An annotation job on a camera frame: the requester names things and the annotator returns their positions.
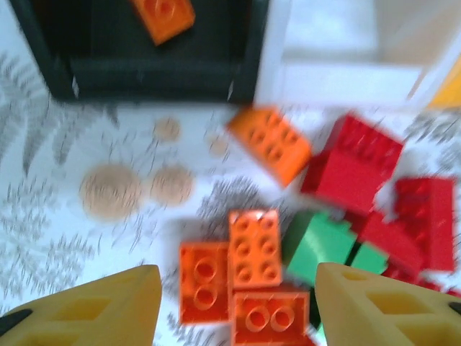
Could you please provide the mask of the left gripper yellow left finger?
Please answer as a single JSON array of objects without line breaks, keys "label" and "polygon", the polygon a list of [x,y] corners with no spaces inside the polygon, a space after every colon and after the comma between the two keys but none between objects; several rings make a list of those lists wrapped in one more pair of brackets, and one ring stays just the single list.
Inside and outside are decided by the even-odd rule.
[{"label": "left gripper yellow left finger", "polygon": [[142,265],[30,301],[1,318],[2,345],[152,345],[158,267]]}]

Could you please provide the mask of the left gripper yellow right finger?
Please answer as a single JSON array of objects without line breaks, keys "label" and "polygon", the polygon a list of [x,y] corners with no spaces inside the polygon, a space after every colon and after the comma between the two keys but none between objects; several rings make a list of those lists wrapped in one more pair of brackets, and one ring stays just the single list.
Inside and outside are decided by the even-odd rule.
[{"label": "left gripper yellow right finger", "polygon": [[336,263],[315,296],[328,345],[459,345],[460,298]]}]

